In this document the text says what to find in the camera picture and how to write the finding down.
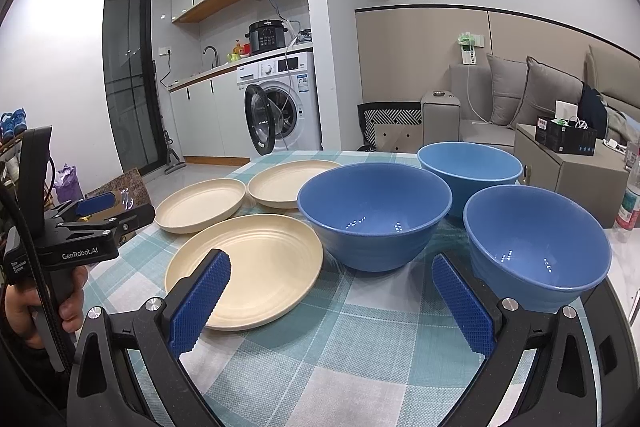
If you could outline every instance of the black jacket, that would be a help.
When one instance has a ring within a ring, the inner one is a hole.
[[[63,427],[65,422],[36,391],[18,363],[59,410],[66,407],[68,383],[63,375],[55,373],[44,349],[27,347],[12,331],[4,315],[4,298],[0,302],[0,336],[0,425]]]

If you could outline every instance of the checkered tablecloth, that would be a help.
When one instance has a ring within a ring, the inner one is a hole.
[[[304,159],[418,166],[408,154],[287,152],[230,177],[248,183],[274,164]],[[261,212],[276,211],[247,198],[237,216]],[[303,219],[298,211],[286,214]],[[164,272],[189,237],[156,225],[140,232],[120,248],[118,259],[92,270],[85,312],[95,305],[110,313],[132,311],[148,298],[164,297]],[[180,360],[228,427],[436,426],[482,362],[431,281],[433,256],[445,250],[468,255],[460,223],[444,220],[425,251],[384,275],[345,268],[325,254],[316,285],[289,314],[242,333],[205,330]],[[586,323],[580,302],[575,304]],[[516,372],[513,403],[532,357],[526,353]],[[171,425],[140,354],[132,353],[132,360],[156,421]]]

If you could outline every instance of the black box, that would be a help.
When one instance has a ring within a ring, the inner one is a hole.
[[[540,117],[536,126],[536,142],[557,153],[593,156],[598,132],[591,128],[577,129],[571,125],[558,125],[550,118]]]

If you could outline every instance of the washing machine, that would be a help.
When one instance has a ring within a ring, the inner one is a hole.
[[[260,155],[321,149],[318,92],[312,52],[266,58],[238,68],[244,115]]]

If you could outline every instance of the gray throw pillow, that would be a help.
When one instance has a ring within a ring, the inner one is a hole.
[[[508,125],[516,115],[527,84],[527,64],[494,55],[487,55],[486,58],[491,68],[491,85],[494,92],[491,122],[496,125]]]
[[[532,57],[527,57],[527,67],[524,95],[509,127],[515,129],[519,123],[535,125],[539,116],[553,118],[558,100],[575,105],[580,103],[582,81],[579,78],[541,64]]]

